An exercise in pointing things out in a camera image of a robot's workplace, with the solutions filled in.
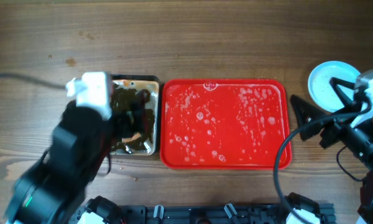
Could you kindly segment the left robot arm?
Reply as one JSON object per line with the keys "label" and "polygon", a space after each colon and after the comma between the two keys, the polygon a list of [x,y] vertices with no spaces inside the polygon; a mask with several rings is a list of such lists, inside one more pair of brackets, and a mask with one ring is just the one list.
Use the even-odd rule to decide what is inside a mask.
{"label": "left robot arm", "polygon": [[67,223],[109,153],[112,131],[110,119],[69,102],[51,146],[14,184],[8,223]]}

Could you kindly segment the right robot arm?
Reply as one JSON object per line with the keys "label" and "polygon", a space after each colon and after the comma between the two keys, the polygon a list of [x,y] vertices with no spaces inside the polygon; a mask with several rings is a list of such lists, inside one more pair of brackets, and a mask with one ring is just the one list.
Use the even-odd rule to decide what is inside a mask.
{"label": "right robot arm", "polygon": [[373,223],[373,79],[351,83],[332,78],[330,85],[343,108],[326,114],[300,97],[291,96],[298,128],[284,140],[281,148],[297,134],[304,141],[319,134],[320,146],[324,149],[342,142],[369,170],[360,180],[358,213],[366,223]]}

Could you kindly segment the white plate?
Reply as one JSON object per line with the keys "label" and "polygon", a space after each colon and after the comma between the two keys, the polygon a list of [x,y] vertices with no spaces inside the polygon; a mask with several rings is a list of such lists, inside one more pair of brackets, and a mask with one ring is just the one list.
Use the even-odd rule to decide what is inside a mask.
{"label": "white plate", "polygon": [[316,66],[308,77],[308,92],[312,100],[322,109],[335,112],[344,107],[330,85],[331,78],[355,83],[360,72],[348,63],[328,61]]}

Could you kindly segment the orange green scrub sponge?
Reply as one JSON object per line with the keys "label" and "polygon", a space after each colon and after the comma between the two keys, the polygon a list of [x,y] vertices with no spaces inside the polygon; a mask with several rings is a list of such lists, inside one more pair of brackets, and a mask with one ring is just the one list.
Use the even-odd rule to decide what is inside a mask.
{"label": "orange green scrub sponge", "polygon": [[140,137],[141,137],[141,133],[136,132],[136,133],[134,133],[134,135],[132,137],[122,138],[122,142],[125,144],[127,142],[135,141],[136,139],[139,139]]}

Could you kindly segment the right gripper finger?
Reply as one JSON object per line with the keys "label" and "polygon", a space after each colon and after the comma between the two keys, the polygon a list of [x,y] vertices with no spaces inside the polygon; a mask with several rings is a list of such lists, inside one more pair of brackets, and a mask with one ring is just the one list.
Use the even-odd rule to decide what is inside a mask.
{"label": "right gripper finger", "polygon": [[[303,100],[297,95],[292,95],[290,97],[290,102],[295,113],[299,128],[309,123],[310,121],[326,116],[325,112],[311,105],[309,102]],[[307,139],[310,139],[313,136],[319,134],[322,129],[322,124],[315,124],[310,128],[306,128],[305,130],[301,131],[300,138],[302,141],[306,141]]]}
{"label": "right gripper finger", "polygon": [[356,104],[341,89],[341,86],[343,86],[343,87],[346,87],[350,90],[354,90],[354,83],[348,82],[346,80],[342,80],[340,78],[332,77],[329,81],[329,84],[333,88],[336,96],[340,99],[340,101],[342,102],[342,104],[345,107],[352,106],[352,105]]}

